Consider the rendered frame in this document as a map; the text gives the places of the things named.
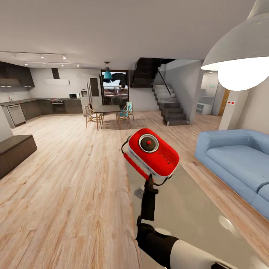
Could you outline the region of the radio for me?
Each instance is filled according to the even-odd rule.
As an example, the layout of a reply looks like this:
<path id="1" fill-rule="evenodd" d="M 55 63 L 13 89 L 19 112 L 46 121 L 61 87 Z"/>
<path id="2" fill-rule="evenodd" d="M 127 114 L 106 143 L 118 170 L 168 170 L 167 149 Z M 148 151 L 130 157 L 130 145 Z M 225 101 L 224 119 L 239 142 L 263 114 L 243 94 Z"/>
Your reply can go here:
<path id="1" fill-rule="evenodd" d="M 127 138 L 128 151 L 153 176 L 162 179 L 172 177 L 172 173 L 179 163 L 178 153 L 156 133 L 148 128 L 142 128 Z M 127 161 L 146 179 L 149 176 L 136 165 L 121 149 Z"/>

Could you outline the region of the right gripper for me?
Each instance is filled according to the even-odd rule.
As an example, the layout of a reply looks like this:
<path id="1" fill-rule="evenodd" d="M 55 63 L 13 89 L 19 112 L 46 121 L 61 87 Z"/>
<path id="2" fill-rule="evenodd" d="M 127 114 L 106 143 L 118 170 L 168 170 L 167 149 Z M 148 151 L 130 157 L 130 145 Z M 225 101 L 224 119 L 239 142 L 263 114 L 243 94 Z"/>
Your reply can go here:
<path id="1" fill-rule="evenodd" d="M 147 208 L 155 210 L 155 197 L 158 194 L 158 189 L 153 188 L 153 179 L 152 174 L 150 174 L 149 179 L 145 181 L 145 193 L 143 194 L 142 199 L 142 208 Z"/>

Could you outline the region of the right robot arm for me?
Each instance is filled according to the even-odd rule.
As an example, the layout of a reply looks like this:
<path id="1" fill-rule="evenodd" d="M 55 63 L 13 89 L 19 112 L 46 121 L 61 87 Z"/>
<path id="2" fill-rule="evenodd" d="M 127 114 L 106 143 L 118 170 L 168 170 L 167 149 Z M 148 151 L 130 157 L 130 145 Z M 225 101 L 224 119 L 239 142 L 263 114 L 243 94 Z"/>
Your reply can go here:
<path id="1" fill-rule="evenodd" d="M 134 195 L 142 199 L 141 213 L 137 218 L 135 239 L 145 254 L 153 257 L 166 269 L 238 269 L 204 250 L 175 238 L 165 229 L 156 230 L 142 219 L 154 221 L 155 197 L 158 189 L 153 188 L 152 174 L 139 186 Z"/>

